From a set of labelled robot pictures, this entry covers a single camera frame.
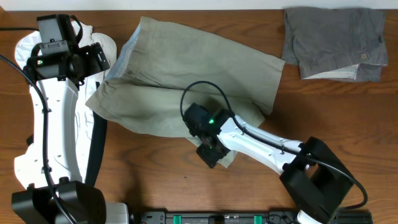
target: folded gray cloth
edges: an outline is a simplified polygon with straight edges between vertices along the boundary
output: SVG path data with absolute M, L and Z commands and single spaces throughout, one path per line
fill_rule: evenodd
M 272 111 L 284 61 L 223 37 L 173 22 L 142 17 L 141 23 L 86 105 L 135 133 L 185 137 L 195 144 L 180 115 L 189 84 L 206 80 L 228 96 L 234 112 L 253 126 Z M 185 95 L 210 110 L 225 108 L 217 89 L 197 85 Z M 236 152 L 219 161 L 228 166 Z
M 385 18 L 374 9 L 286 9 L 282 59 L 300 65 L 303 79 L 378 82 L 388 64 Z

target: black cable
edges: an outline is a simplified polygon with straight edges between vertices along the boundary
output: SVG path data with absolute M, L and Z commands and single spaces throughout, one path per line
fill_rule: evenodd
M 218 91 L 220 91 L 220 93 L 221 93 L 221 95 L 223 96 L 223 98 L 224 98 L 224 100 L 225 100 L 225 103 L 226 103 L 226 105 L 227 105 L 227 107 L 228 107 L 229 112 L 231 112 L 232 115 L 233 115 L 233 116 L 232 116 L 233 121 L 235 122 L 236 126 L 237 126 L 244 134 L 247 134 L 248 136 L 252 137 L 253 139 L 255 139 L 255 140 L 259 141 L 259 142 L 262 142 L 262 143 L 264 143 L 264 144 L 268 144 L 268 145 L 271 145 L 271 146 L 275 146 L 276 148 L 280 149 L 282 152 L 287 152 L 287 153 L 289 153 L 289 154 L 293 154 L 293 155 L 295 155 L 295 156 L 297 156 L 297 157 L 300 157 L 300 158 L 302 158 L 302 159 L 306 159 L 307 161 L 316 162 L 316 163 L 318 163 L 318 164 L 320 164 L 320 165 L 323 165 L 323 166 L 326 166 L 326 167 L 328 167 L 328 168 L 331 168 L 331 169 L 333 169 L 333 170 L 339 172 L 339 173 L 342 174 L 343 176 L 345 176 L 348 180 L 350 180 L 350 181 L 351 181 L 352 183 L 354 183 L 355 185 L 357 185 L 358 188 L 362 191 L 362 194 L 363 194 L 363 201 L 362 201 L 361 203 L 357 204 L 357 205 L 351 205 L 351 206 L 347 206 L 347 207 L 341 207 L 341 208 L 339 208 L 339 210 L 349 210 L 349 209 L 361 208 L 362 206 L 366 205 L 366 203 L 368 202 L 368 193 L 366 193 L 365 188 L 364 188 L 364 187 L 362 186 L 362 184 L 359 183 L 354 177 L 352 177 L 352 176 L 346 174 L 344 171 L 342 171 L 342 170 L 340 170 L 340 169 L 338 169 L 338 168 L 336 168 L 336 167 L 334 167 L 334 166 L 332 166 L 332 165 L 330 165 L 330 164 L 327 164 L 327 163 L 325 163 L 325 162 L 319 161 L 318 159 L 315 159 L 315 158 L 312 158 L 312 157 L 309 157 L 309 156 L 306 156 L 306 155 L 302 155 L 302 154 L 300 154 L 299 152 L 293 151 L 293 150 L 288 149 L 288 148 L 286 148 L 286 147 L 280 147 L 280 146 L 275 145 L 275 144 L 273 144 L 273 143 L 271 143 L 271 142 L 267 142 L 267 141 L 265 141 L 265 140 L 263 140 L 263 139 L 257 137 L 255 134 L 250 133 L 246 128 L 242 127 L 242 126 L 239 124 L 239 122 L 236 120 L 236 118 L 235 118 L 235 116 L 234 116 L 234 113 L 233 113 L 233 110 L 232 110 L 232 108 L 231 108 L 231 105 L 229 104 L 229 101 L 228 101 L 228 99 L 227 99 L 225 93 L 222 91 L 222 89 L 221 89 L 220 87 L 218 87 L 216 84 L 214 84 L 214 83 L 212 83 L 212 82 L 208 82 L 208 81 L 197 81 L 197 82 L 192 83 L 192 84 L 189 85 L 188 87 L 186 87 L 186 89 L 185 89 L 184 92 L 182 93 L 181 101 L 180 101 L 180 113 L 181 113 L 182 119 L 183 119 L 182 102 L 183 102 L 183 99 L 184 99 L 185 94 L 187 93 L 187 91 L 188 91 L 189 89 L 191 89 L 191 87 L 193 87 L 194 85 L 197 85 L 197 84 L 201 84 L 201 83 L 206 83 L 206 84 L 212 85 L 212 86 L 214 86 L 215 88 L 217 88 Z
M 0 27 L 0 31 L 16 31 L 16 30 L 33 30 L 33 31 L 39 31 L 38 28 L 31 28 L 31 27 Z
M 22 71 L 16 64 L 14 64 L 12 61 L 8 60 L 3 55 L 0 55 L 0 59 L 5 61 L 11 67 L 15 68 L 26 79 L 26 81 L 37 92 L 37 94 L 43 104 L 43 170 L 44 170 L 44 176 L 47 181 L 47 185 L 49 186 L 51 196 L 53 197 L 54 202 L 55 202 L 55 204 L 57 204 L 57 207 L 59 208 L 59 210 L 62 212 L 62 214 L 65 216 L 65 218 L 67 218 L 69 223 L 77 224 L 76 220 L 72 217 L 72 215 L 62 205 L 60 198 L 55 193 L 55 189 L 54 189 L 53 182 L 52 182 L 50 172 L 49 172 L 49 164 L 47 162 L 47 160 L 48 160 L 47 135 L 48 135 L 48 125 L 49 125 L 48 124 L 49 123 L 49 108 L 47 106 L 47 100 L 44 98 L 43 93 L 39 90 L 37 85 L 34 82 L 32 82 L 32 80 L 30 80 L 30 78 L 24 73 L 24 71 Z

